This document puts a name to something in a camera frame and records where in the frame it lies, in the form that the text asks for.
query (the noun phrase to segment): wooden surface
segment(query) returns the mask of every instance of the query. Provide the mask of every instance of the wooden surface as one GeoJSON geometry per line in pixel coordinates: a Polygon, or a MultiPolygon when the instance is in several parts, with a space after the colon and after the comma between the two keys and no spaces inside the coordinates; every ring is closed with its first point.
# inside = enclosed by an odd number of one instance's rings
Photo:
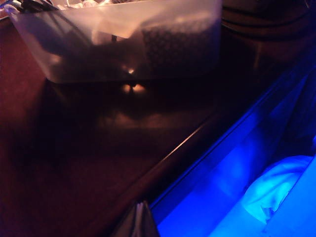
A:
{"type": "Polygon", "coordinates": [[[312,25],[308,18],[300,24],[277,31],[309,26],[290,40],[223,30],[212,73],[140,81],[131,89],[116,82],[49,82],[10,20],[1,21],[0,235],[108,230],[134,200],[165,188],[312,48],[312,25]]]}

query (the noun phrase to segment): cloth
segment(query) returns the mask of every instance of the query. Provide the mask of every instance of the cloth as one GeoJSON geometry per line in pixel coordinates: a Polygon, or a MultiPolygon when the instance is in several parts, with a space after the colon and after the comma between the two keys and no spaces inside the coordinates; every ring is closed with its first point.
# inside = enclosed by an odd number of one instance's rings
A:
{"type": "Polygon", "coordinates": [[[257,220],[267,223],[306,170],[313,157],[287,157],[269,166],[241,199],[243,208],[257,220]]]}

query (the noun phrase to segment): dark furniture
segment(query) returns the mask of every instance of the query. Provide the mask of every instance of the dark furniture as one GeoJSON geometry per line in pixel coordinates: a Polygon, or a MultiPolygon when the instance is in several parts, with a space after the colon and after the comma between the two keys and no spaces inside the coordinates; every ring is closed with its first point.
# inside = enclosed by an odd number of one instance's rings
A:
{"type": "MultiPolygon", "coordinates": [[[[292,36],[274,40],[223,29],[219,66],[200,78],[53,84],[10,20],[1,21],[0,235],[107,235],[133,201],[154,200],[308,57],[312,22],[281,28],[292,36]]],[[[315,62],[306,60],[306,74],[315,62]]]]}

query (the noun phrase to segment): translucent plastic container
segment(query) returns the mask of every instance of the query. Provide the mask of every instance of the translucent plastic container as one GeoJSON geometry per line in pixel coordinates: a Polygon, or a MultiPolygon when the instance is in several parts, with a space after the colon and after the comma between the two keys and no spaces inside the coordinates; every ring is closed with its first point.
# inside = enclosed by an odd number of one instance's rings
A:
{"type": "Polygon", "coordinates": [[[222,0],[146,0],[10,18],[50,81],[139,80],[213,68],[221,9],[222,0]]]}

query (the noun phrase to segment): black cable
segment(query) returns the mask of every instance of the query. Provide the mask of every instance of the black cable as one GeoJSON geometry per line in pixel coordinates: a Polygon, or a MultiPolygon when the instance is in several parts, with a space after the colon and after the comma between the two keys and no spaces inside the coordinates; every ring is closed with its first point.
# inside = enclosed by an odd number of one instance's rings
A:
{"type": "Polygon", "coordinates": [[[294,40],[294,39],[299,39],[302,36],[305,36],[306,34],[312,32],[310,26],[306,26],[302,29],[300,29],[299,31],[295,32],[295,33],[291,33],[291,34],[286,34],[286,35],[259,35],[259,34],[252,34],[252,33],[247,33],[247,32],[243,32],[243,31],[238,31],[235,30],[232,27],[229,27],[225,24],[222,24],[222,27],[224,27],[225,29],[227,29],[228,31],[246,37],[246,38],[250,38],[252,40],[260,40],[260,41],[286,41],[286,40],[294,40]]]}
{"type": "Polygon", "coordinates": [[[236,26],[243,26],[243,27],[250,27],[250,28],[277,28],[277,27],[281,27],[281,26],[287,26],[287,25],[291,25],[299,20],[301,20],[302,18],[304,18],[305,16],[307,16],[310,13],[310,8],[304,12],[303,14],[299,15],[298,17],[295,17],[291,20],[288,21],[284,21],[284,22],[280,22],[280,23],[271,23],[271,24],[250,24],[250,23],[243,23],[243,22],[237,22],[237,21],[232,21],[229,19],[226,19],[224,17],[222,17],[222,21],[232,24],[232,25],[236,25],[236,26]]]}

